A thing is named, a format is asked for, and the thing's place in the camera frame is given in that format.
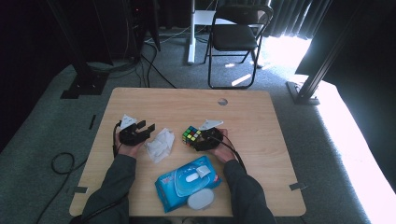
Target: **human hand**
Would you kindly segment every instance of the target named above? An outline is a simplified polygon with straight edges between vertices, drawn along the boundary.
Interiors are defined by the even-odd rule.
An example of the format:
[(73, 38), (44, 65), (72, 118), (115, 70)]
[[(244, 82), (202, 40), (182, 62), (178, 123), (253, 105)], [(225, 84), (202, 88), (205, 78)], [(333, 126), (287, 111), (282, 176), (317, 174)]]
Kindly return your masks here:
[[(219, 129), (219, 131), (224, 136), (226, 136), (226, 137), (223, 138), (223, 143), (225, 143), (228, 146), (230, 146), (231, 142), (227, 138), (228, 137), (227, 129)], [(222, 143), (220, 143), (218, 147), (208, 150), (208, 152), (210, 152), (213, 155), (215, 155), (218, 158), (218, 160), (221, 161), (222, 163), (225, 163), (225, 162), (231, 161), (231, 160), (235, 160), (235, 155), (233, 154), (233, 152), (229, 148), (224, 146)]]
[(141, 148), (145, 142), (146, 141), (143, 141), (136, 146), (127, 146), (120, 142), (120, 133), (116, 133), (116, 146), (119, 149), (119, 154), (122, 155), (130, 156), (136, 159), (139, 148)]

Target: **rubik's cube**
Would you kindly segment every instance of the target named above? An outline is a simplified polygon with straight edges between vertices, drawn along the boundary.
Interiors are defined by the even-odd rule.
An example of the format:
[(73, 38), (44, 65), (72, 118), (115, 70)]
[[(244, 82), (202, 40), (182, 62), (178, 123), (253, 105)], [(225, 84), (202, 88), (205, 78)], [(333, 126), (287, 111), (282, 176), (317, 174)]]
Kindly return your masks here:
[(197, 142), (197, 139), (201, 135), (201, 131), (197, 130), (196, 128), (190, 126), (186, 132), (183, 133), (182, 139), (183, 143), (189, 147), (194, 147), (194, 143)]

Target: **white lid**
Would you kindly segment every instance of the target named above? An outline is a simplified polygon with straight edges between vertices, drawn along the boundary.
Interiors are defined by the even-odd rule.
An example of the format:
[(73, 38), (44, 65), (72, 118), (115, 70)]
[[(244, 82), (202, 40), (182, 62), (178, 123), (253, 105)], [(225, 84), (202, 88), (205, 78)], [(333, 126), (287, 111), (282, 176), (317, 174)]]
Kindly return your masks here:
[(215, 201), (215, 193), (212, 189), (201, 189), (193, 193), (187, 200), (187, 204), (194, 210), (207, 208)]

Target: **white tissue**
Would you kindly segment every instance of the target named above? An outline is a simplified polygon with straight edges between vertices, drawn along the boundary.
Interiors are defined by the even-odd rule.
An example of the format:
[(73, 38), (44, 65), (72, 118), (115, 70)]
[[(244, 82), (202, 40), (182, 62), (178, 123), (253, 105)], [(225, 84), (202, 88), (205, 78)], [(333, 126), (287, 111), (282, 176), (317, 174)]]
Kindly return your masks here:
[(160, 162), (163, 158), (169, 156), (172, 145), (175, 140), (175, 135), (172, 131), (164, 128), (160, 131), (154, 140), (146, 143), (148, 155), (154, 163)]

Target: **gray carpet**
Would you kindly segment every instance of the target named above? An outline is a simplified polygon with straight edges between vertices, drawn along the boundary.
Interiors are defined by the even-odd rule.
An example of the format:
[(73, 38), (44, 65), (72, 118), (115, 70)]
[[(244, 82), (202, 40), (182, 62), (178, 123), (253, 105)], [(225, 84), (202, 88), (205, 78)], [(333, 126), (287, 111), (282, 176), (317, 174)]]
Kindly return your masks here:
[[(205, 43), (197, 42), (196, 63), (187, 65), (188, 43), (186, 38), (163, 42), (154, 65), (178, 88), (208, 89), (207, 64), (201, 64)], [(269, 40), (264, 41), (262, 51), (266, 69), (258, 70), (256, 81), (248, 91), (270, 92), (297, 178), (308, 186), (302, 190), (305, 215), (277, 217), (276, 220), (291, 224), (370, 223), (334, 153), (318, 111), (314, 106), (295, 105), (291, 100), (285, 82), (294, 75), (298, 60), (294, 63), (270, 62), (273, 49), (266, 48), (265, 44), (269, 44)], [(151, 60), (154, 51), (146, 45), (143, 55)], [(107, 67), (99, 63), (92, 65)], [(83, 162), (90, 152), (111, 91), (116, 87), (147, 86), (142, 75), (148, 69), (149, 65), (142, 61), (135, 70), (113, 73), (102, 95), (81, 95), (74, 100), (60, 99), (76, 75), (72, 66), (66, 67), (52, 80), (34, 111), (0, 154), (0, 223), (36, 223), (41, 211), (66, 178), (66, 175), (57, 175), (51, 170), (51, 160), (60, 152), (70, 152), (75, 157), (76, 165)], [(230, 80), (244, 75), (248, 69), (251, 69), (248, 62), (237, 64)], [(172, 88), (152, 68), (149, 85), (151, 88)], [(93, 126), (92, 116), (96, 116)], [(61, 157), (55, 162), (56, 167), (67, 171), (70, 161), (67, 156)], [(69, 222), (71, 216), (68, 208), (73, 196), (68, 190), (78, 184), (81, 173), (82, 168), (70, 175), (64, 189), (39, 223)], [(155, 223), (156, 220), (142, 218), (138, 221)], [(201, 221), (227, 223), (228, 219)]]

